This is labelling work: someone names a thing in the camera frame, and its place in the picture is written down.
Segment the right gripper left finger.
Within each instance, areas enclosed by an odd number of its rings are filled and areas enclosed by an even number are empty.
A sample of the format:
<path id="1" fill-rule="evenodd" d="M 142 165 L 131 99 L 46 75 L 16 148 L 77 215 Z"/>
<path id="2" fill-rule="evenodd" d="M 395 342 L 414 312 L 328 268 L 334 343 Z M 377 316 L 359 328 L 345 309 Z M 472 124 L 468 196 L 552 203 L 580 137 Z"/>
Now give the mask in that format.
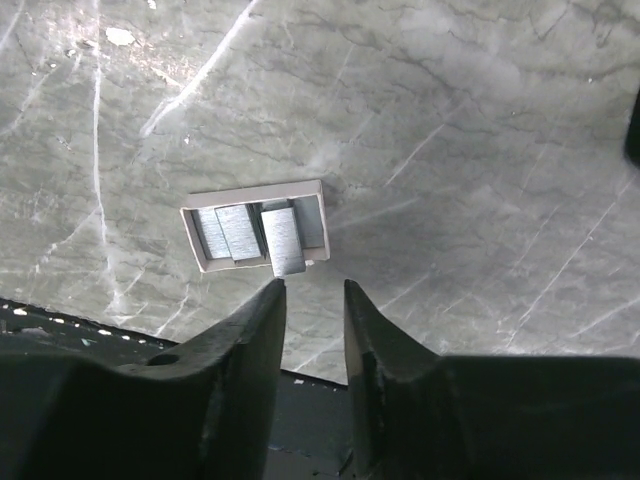
<path id="1" fill-rule="evenodd" d="M 1 358 L 5 479 L 259 479 L 286 324 L 273 280 L 228 318 L 143 364 Z"/>

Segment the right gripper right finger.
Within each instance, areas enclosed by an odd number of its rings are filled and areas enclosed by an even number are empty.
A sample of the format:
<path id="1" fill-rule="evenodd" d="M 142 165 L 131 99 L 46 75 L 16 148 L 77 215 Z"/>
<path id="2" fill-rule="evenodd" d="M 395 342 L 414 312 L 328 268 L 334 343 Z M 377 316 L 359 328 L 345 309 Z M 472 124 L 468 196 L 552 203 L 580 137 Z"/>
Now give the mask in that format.
<path id="1" fill-rule="evenodd" d="M 360 479 L 635 479 L 639 362 L 439 355 L 344 284 Z"/>

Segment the staple strip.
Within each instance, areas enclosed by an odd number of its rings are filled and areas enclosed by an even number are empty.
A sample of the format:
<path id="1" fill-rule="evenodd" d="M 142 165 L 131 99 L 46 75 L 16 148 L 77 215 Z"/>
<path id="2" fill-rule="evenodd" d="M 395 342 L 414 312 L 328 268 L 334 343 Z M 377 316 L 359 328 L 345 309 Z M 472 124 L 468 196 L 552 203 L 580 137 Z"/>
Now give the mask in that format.
<path id="1" fill-rule="evenodd" d="M 261 220 L 274 276 L 304 272 L 306 262 L 294 208 L 287 204 L 268 206 L 261 212 Z"/>

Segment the small tray of staples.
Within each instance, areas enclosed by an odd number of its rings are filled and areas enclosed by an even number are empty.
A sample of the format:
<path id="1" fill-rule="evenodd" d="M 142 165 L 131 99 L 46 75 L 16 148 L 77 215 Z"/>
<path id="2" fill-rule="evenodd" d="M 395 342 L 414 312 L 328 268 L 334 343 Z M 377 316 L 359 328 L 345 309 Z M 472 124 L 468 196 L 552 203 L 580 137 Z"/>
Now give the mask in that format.
<path id="1" fill-rule="evenodd" d="M 327 261 L 326 206 L 316 179 L 189 195 L 180 215 L 199 270 L 272 269 L 261 212 L 285 204 L 295 211 L 306 269 Z"/>

